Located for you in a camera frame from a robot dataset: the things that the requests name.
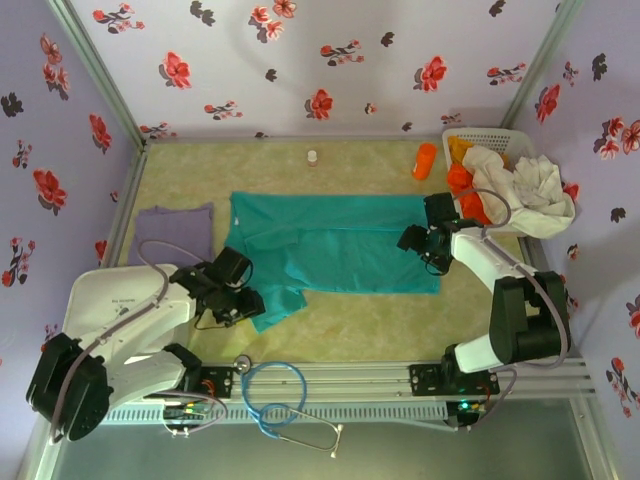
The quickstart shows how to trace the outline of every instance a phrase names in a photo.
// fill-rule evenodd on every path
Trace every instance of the blue stethoscope tubing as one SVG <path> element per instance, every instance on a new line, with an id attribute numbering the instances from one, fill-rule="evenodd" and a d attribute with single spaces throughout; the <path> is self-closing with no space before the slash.
<path id="1" fill-rule="evenodd" d="M 287 410 L 287 409 L 290 409 L 291 407 L 283 403 L 270 403 L 268 405 L 265 405 L 262 408 L 256 408 L 249 401 L 249 386 L 250 386 L 251 379 L 258 372 L 268 367 L 280 367 L 280 368 L 286 368 L 288 370 L 291 370 L 293 373 L 296 374 L 296 376 L 300 380 L 300 384 L 302 385 L 302 396 L 300 397 L 300 403 L 298 403 L 298 406 L 295 408 L 295 410 L 302 411 L 302 409 L 304 408 L 304 404 L 307 401 L 307 382 L 304 379 L 302 372 L 297 367 L 286 362 L 261 363 L 260 365 L 253 367 L 247 373 L 244 373 L 240 376 L 241 387 L 242 387 L 242 400 L 244 401 L 244 404 L 247 407 L 247 411 L 249 412 L 249 415 L 251 415 L 251 418 L 253 418 L 253 420 L 255 420 L 255 422 L 258 424 L 258 426 L 260 427 L 260 431 L 262 433 L 264 433 L 266 436 L 270 438 L 274 438 L 278 440 L 280 439 L 280 434 L 273 431 L 273 429 L 284 427 L 285 425 L 289 425 L 291 422 L 295 420 L 296 414 L 291 413 L 289 417 L 285 418 L 281 422 L 268 422 L 267 420 L 265 420 L 265 417 L 271 410 L 276 410 L 276 409 Z"/>

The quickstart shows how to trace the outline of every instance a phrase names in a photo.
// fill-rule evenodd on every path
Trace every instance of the orange bottle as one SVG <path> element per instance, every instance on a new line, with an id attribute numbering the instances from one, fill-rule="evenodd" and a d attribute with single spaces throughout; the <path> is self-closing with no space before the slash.
<path id="1" fill-rule="evenodd" d="M 431 173 L 431 167 L 436 159 L 438 148 L 432 143 L 423 143 L 418 149 L 416 155 L 416 165 L 413 167 L 413 178 L 416 180 L 424 180 Z"/>

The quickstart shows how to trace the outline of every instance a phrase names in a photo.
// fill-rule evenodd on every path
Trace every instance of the white basket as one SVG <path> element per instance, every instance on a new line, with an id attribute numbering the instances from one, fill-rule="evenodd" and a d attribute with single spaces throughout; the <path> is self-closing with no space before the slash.
<path id="1" fill-rule="evenodd" d="M 537 157 L 531 139 L 524 132 L 517 130 L 506 130 L 504 128 L 450 128 L 442 134 L 444 155 L 447 160 L 447 172 L 451 168 L 451 153 L 449 152 L 449 137 L 458 137 L 462 140 L 486 147 L 494 152 L 506 154 L 509 158 L 510 167 L 520 160 L 520 157 Z M 454 202 L 456 211 L 462 217 L 460 202 Z M 502 227 L 493 229 L 492 232 L 515 233 L 524 236 L 520 230 L 513 227 Z"/>

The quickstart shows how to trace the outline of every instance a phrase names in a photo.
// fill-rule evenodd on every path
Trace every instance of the purple cloth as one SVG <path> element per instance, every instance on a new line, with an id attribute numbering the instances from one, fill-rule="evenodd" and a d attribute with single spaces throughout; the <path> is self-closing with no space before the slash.
<path id="1" fill-rule="evenodd" d="M 169 210 L 155 206 L 140 210 L 129 249 L 129 265 L 143 265 L 138 257 L 138 245 L 143 240 L 163 240 L 182 247 L 205 260 L 213 260 L 213 203 L 192 210 Z M 172 263 L 178 267 L 197 261 L 165 245 L 147 244 L 143 254 L 150 262 Z"/>

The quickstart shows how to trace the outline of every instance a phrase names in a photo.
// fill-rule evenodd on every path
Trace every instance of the lavender wall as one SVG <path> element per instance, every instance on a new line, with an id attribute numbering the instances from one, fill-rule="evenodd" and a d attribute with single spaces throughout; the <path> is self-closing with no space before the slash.
<path id="1" fill-rule="evenodd" d="M 572 333 L 629 479 L 640 471 L 638 12 L 636 0 L 587 2 L 515 126 L 577 194 L 575 223 L 544 249 L 566 277 Z"/>
<path id="2" fill-rule="evenodd" d="M 74 0 L 148 137 L 500 123 L 559 0 Z"/>
<path id="3" fill-rule="evenodd" d="M 43 0 L 2 2 L 0 65 L 0 478 L 10 479 L 36 418 L 25 393 L 41 346 L 73 281 L 98 266 L 134 147 Z"/>

